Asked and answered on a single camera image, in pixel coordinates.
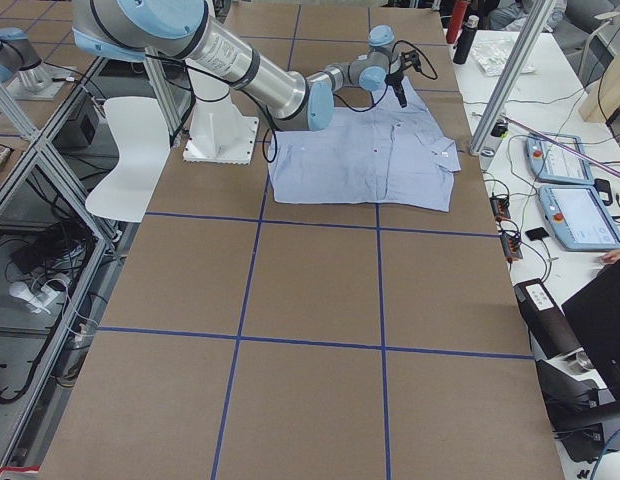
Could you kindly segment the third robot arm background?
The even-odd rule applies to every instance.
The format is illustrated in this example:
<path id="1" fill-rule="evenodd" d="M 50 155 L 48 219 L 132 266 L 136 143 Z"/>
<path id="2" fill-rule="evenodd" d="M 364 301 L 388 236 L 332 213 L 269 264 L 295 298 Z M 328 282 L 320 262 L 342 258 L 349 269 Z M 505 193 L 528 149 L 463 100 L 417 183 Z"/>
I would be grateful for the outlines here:
<path id="1" fill-rule="evenodd" d="M 76 79 L 67 69 L 45 64 L 23 30 L 0 28 L 0 82 L 13 98 L 51 101 Z"/>

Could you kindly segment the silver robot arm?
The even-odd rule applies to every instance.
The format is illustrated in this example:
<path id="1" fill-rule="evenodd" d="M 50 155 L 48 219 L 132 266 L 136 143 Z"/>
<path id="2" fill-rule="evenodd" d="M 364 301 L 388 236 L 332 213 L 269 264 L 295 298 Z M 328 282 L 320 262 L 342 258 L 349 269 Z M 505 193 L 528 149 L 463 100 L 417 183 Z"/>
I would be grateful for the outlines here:
<path id="1" fill-rule="evenodd" d="M 405 107 L 404 73 L 421 68 L 416 50 L 396 51 L 387 25 L 370 31 L 365 55 L 305 77 L 284 71 L 227 30 L 204 1 L 75 1 L 72 12 L 80 49 L 98 57 L 141 62 L 146 50 L 155 48 L 174 61 L 192 60 L 262 104 L 273 129 L 280 131 L 325 129 L 334 112 L 333 94 L 344 86 L 368 92 L 391 87 Z"/>

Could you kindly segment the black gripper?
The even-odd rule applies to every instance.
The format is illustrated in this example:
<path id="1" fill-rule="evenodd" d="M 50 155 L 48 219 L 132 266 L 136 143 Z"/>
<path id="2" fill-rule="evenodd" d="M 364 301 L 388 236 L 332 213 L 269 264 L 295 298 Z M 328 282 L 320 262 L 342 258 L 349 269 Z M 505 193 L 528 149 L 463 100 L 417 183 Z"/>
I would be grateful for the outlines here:
<path id="1" fill-rule="evenodd" d="M 420 55 L 416 49 L 395 53 L 390 63 L 389 73 L 385 79 L 385 83 L 395 92 L 395 96 L 402 108 L 407 107 L 407 99 L 402 86 L 404 72 L 410 69 L 417 73 L 422 72 Z"/>

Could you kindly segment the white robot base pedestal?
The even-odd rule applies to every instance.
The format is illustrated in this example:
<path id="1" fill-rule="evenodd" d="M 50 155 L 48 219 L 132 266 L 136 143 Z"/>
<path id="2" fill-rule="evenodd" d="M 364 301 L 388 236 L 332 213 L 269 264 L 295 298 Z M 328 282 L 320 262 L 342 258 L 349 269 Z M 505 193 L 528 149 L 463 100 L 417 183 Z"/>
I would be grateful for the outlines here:
<path id="1" fill-rule="evenodd" d="M 231 88 L 193 60 L 186 61 L 195 95 L 184 150 L 188 162 L 247 165 L 251 162 L 259 127 L 257 117 L 244 116 L 233 103 Z"/>

